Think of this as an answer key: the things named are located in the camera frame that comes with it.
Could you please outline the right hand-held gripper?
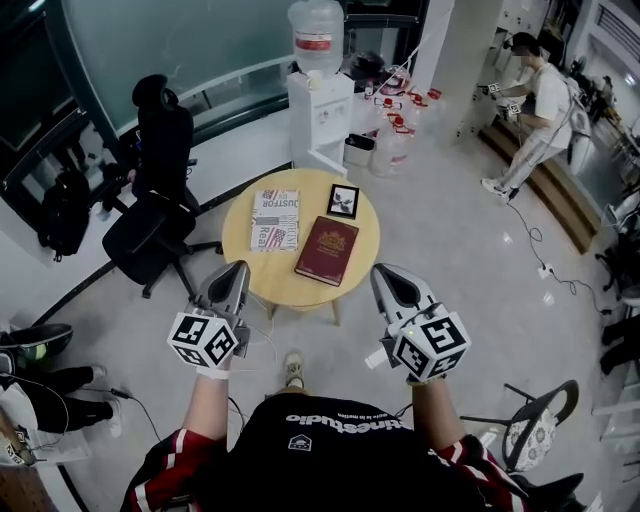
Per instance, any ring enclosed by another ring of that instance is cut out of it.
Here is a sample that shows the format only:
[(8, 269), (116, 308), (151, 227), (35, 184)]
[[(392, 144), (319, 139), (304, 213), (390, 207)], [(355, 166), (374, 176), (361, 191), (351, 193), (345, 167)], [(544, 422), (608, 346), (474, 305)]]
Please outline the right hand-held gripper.
[(389, 324), (381, 343), (392, 367), (403, 366), (412, 379), (424, 383), (459, 364), (471, 340), (456, 312), (432, 305), (436, 299), (426, 281), (400, 266), (375, 264), (370, 284)]

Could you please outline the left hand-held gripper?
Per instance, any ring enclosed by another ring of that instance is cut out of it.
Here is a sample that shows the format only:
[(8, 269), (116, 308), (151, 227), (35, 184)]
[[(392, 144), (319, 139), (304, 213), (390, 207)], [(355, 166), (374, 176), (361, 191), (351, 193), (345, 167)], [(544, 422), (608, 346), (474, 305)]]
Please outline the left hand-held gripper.
[(185, 364), (220, 370), (230, 356), (246, 357), (249, 327), (241, 314), (250, 279), (246, 261), (220, 266), (204, 280), (193, 302), (176, 315), (167, 344)]

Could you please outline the white printed book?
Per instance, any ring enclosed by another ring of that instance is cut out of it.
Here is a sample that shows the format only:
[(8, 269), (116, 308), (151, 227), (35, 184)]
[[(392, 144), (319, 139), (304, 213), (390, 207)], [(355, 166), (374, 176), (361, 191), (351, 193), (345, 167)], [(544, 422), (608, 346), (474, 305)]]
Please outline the white printed book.
[(251, 218), (254, 252), (296, 251), (299, 241), (299, 191), (258, 190)]

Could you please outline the dark red book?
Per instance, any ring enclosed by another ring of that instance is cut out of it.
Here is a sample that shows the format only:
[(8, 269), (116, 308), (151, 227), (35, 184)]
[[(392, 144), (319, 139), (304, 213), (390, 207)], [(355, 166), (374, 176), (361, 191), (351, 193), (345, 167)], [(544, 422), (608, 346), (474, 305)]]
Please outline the dark red book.
[(318, 216), (294, 272), (334, 287), (340, 286), (358, 233), (356, 226)]

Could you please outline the person's legs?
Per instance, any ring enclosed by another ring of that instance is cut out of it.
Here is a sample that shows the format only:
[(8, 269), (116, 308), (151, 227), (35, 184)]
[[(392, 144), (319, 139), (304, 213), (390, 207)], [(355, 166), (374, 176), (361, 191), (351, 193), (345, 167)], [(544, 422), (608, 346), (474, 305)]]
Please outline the person's legs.
[(290, 351), (284, 359), (284, 386), (274, 393), (276, 395), (295, 394), (308, 396), (304, 381), (304, 360), (302, 353)]

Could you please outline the clear jug with red cap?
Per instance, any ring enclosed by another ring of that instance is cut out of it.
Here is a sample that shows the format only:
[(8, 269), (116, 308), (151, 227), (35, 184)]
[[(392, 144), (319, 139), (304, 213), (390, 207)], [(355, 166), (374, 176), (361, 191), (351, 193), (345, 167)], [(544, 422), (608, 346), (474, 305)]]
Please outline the clear jug with red cap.
[(446, 102), (443, 99), (443, 93), (436, 88), (431, 88), (429, 90), (428, 97), (428, 111), (430, 113), (428, 131), (431, 135), (437, 136), (445, 119)]
[(381, 178), (396, 176), (407, 159), (411, 141), (411, 131), (403, 125), (380, 129), (370, 164), (372, 174)]
[(377, 130), (383, 129), (387, 126), (390, 119), (400, 115), (403, 109), (402, 99), (396, 96), (375, 97), (374, 105), (376, 107), (375, 128)]
[(428, 98), (419, 92), (409, 92), (405, 114), (406, 126), (410, 132), (411, 141), (415, 142), (424, 136), (425, 123), (429, 114)]

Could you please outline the black office chair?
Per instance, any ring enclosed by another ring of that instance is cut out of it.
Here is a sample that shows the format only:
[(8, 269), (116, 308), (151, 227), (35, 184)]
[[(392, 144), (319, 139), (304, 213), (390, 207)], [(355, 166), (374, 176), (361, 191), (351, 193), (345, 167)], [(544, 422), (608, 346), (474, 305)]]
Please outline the black office chair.
[(188, 244), (201, 208), (187, 186), (187, 170), (194, 135), (191, 113), (179, 105), (168, 78), (152, 74), (139, 80), (132, 93), (138, 109), (140, 164), (132, 191), (135, 202), (124, 209), (102, 239), (103, 248), (126, 277), (151, 292), (172, 266), (192, 300), (196, 292), (181, 259), (213, 249), (219, 241)]

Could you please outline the person's torso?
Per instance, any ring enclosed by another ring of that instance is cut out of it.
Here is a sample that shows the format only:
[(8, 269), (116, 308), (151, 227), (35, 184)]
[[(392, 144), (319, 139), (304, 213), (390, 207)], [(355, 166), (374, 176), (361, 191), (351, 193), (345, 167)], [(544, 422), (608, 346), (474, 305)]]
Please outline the person's torso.
[(195, 512), (531, 512), (476, 437), (435, 450), (374, 406), (302, 394), (263, 401), (233, 447), (175, 431), (148, 452), (121, 512), (178, 501)]

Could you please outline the black backpack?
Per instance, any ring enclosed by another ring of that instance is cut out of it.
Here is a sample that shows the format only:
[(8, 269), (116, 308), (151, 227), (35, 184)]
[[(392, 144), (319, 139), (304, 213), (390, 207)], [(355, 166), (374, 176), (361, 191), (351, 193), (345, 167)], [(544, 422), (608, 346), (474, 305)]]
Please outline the black backpack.
[(37, 236), (40, 245), (49, 248), (59, 263), (77, 253), (89, 224), (90, 188), (79, 171), (59, 174), (42, 201)]

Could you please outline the black chair with patterned cushion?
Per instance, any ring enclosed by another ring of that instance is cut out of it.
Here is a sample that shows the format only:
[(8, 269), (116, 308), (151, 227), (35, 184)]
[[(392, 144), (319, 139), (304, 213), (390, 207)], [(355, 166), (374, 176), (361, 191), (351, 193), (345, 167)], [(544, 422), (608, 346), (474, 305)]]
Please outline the black chair with patterned cushion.
[(580, 389), (576, 380), (569, 380), (540, 397), (534, 397), (508, 383), (504, 387), (525, 399), (525, 404), (512, 418), (462, 416), (461, 419), (503, 426), (502, 458), (506, 471), (524, 473), (545, 458), (554, 442), (557, 427), (575, 410)]

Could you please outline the wooden step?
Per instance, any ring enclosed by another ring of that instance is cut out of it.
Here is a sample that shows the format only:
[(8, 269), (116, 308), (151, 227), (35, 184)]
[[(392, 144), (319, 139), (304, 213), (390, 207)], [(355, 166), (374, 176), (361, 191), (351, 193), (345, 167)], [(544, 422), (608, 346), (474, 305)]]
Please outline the wooden step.
[[(493, 149), (507, 164), (518, 150), (515, 128), (500, 119), (478, 132), (481, 141)], [(554, 160), (538, 164), (526, 184), (543, 202), (577, 249), (584, 255), (595, 238), (600, 220), (587, 195)]]

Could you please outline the white water dispenser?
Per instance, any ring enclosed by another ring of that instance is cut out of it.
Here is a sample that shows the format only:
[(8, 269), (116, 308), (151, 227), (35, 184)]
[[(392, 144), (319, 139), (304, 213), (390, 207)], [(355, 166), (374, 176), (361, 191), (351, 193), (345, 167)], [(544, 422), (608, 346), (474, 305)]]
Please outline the white water dispenser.
[(287, 77), (292, 165), (347, 176), (343, 165), (350, 133), (354, 82), (342, 73), (323, 77), (319, 90), (307, 88), (301, 72)]

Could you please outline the white locker cabinet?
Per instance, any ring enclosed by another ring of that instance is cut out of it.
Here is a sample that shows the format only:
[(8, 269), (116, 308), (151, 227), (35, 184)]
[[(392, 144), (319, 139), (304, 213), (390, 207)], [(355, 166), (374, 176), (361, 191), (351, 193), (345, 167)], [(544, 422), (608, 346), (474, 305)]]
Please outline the white locker cabinet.
[(462, 110), (456, 142), (477, 136), (496, 116), (490, 86), (502, 80), (502, 71), (496, 64), (509, 34), (509, 29), (502, 26), (504, 3), (505, 0), (470, 0), (470, 6), (463, 11), (463, 88), (459, 93)]

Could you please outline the large clear water bottle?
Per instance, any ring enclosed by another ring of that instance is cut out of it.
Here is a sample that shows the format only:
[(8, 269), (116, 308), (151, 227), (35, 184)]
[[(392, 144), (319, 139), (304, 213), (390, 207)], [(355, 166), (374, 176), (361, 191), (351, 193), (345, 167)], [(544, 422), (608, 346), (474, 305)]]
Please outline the large clear water bottle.
[(344, 11), (337, 0), (298, 0), (288, 10), (295, 61), (307, 74), (339, 72), (343, 62)]

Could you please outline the black picture frame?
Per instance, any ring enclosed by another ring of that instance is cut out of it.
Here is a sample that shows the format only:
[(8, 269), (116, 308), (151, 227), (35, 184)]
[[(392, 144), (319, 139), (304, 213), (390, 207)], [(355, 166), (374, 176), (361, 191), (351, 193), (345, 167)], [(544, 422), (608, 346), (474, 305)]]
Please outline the black picture frame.
[(357, 216), (360, 189), (333, 184), (329, 195), (326, 214), (329, 216), (355, 219)]

